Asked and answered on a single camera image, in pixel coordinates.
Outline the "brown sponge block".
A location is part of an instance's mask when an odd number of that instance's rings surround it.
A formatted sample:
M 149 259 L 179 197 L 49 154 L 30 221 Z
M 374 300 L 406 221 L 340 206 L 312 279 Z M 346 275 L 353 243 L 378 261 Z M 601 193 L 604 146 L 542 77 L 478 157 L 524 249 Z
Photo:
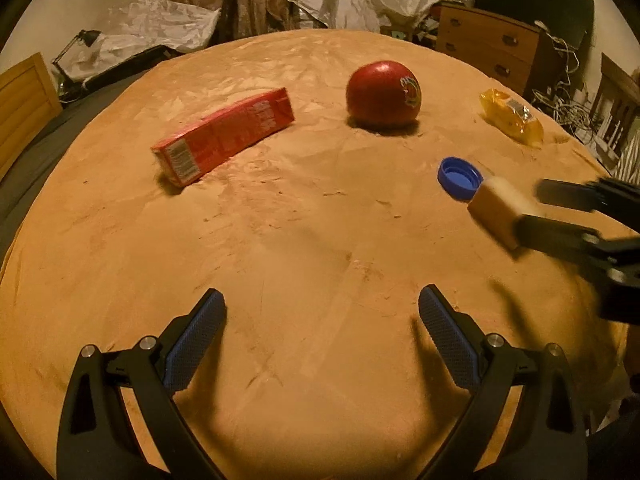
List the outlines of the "brown sponge block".
M 537 206 L 506 179 L 485 180 L 472 200 L 471 216 L 504 248 L 513 252 L 520 247 L 516 224 L 524 216 L 540 216 Z

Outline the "dark side table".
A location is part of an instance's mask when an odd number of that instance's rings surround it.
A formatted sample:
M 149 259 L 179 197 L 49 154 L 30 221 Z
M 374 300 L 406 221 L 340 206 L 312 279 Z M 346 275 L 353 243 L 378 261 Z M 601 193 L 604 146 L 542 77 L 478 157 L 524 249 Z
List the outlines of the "dark side table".
M 587 144 L 606 169 L 611 170 L 620 161 L 638 118 L 638 81 L 602 53 L 601 80 L 588 116 Z

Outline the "yellow plastic wrapper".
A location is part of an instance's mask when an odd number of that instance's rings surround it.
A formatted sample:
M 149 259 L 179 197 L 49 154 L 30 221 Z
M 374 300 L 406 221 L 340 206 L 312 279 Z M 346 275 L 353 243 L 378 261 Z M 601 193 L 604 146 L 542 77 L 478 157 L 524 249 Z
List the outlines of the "yellow plastic wrapper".
M 544 144 L 544 128 L 538 118 L 509 93 L 488 89 L 480 94 L 480 106 L 486 122 L 513 141 L 530 148 Z

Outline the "blue bottle cap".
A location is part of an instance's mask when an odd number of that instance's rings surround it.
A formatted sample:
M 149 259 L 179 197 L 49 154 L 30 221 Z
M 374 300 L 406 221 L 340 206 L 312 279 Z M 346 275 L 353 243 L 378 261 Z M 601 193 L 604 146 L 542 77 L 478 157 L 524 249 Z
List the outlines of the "blue bottle cap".
M 482 185 L 484 178 L 475 166 L 459 157 L 446 157 L 438 167 L 437 181 L 455 200 L 469 202 Z

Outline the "wooden drawer dresser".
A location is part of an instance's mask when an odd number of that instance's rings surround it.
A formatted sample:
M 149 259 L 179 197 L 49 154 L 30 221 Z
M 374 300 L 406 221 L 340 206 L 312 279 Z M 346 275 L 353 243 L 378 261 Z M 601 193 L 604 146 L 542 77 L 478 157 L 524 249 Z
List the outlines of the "wooden drawer dresser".
M 565 55 L 543 29 L 458 4 L 440 6 L 436 50 L 500 81 L 525 99 L 552 88 Z

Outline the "black monitor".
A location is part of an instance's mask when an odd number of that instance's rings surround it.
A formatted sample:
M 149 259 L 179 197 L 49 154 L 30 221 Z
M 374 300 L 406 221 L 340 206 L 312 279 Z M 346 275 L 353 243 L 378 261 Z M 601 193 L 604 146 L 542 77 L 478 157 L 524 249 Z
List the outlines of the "black monitor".
M 593 0 L 475 0 L 475 6 L 532 26 L 541 22 L 552 36 L 564 39 L 579 52 L 590 46 Z

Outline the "red round ball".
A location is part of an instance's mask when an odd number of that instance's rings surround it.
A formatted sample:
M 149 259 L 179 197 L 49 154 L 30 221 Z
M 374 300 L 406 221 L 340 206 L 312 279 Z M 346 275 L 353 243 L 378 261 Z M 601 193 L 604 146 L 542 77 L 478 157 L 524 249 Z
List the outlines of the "red round ball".
M 412 125 L 421 110 L 416 75 L 395 61 L 378 61 L 355 70 L 346 84 L 346 108 L 357 125 L 380 130 Z

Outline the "red carton box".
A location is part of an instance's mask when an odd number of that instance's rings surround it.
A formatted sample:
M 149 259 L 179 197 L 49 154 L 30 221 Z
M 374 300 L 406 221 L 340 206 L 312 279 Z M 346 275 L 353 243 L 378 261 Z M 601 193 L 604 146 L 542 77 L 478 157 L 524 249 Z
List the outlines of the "red carton box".
M 279 88 L 217 110 L 157 142 L 151 151 L 169 182 L 185 188 L 293 122 L 288 92 Z

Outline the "wooden headboard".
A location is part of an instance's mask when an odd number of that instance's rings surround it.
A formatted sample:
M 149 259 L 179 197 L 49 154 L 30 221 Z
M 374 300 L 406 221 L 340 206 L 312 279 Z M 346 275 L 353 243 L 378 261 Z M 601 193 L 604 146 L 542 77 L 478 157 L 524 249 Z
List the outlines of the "wooden headboard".
M 1 74 L 0 177 L 4 179 L 26 146 L 62 113 L 62 105 L 40 52 Z

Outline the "black desk lamp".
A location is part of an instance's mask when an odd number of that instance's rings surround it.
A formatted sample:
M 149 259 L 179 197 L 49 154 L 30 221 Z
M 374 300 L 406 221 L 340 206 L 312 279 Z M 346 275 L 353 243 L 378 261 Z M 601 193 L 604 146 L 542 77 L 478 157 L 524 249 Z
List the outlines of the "black desk lamp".
M 96 29 L 81 29 L 51 61 L 56 94 L 63 105 L 70 104 L 81 97 L 82 82 L 72 74 L 73 62 L 91 48 L 100 35 L 101 32 Z

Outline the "white plastic sheet left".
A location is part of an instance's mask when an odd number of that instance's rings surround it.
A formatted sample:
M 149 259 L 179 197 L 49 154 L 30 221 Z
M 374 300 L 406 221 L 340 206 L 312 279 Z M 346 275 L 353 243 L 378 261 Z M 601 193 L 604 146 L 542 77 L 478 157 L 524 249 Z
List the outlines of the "white plastic sheet left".
M 96 43 L 73 62 L 72 74 L 85 81 L 156 47 L 180 54 L 202 50 L 220 14 L 171 0 L 131 0 L 111 8 L 100 21 Z

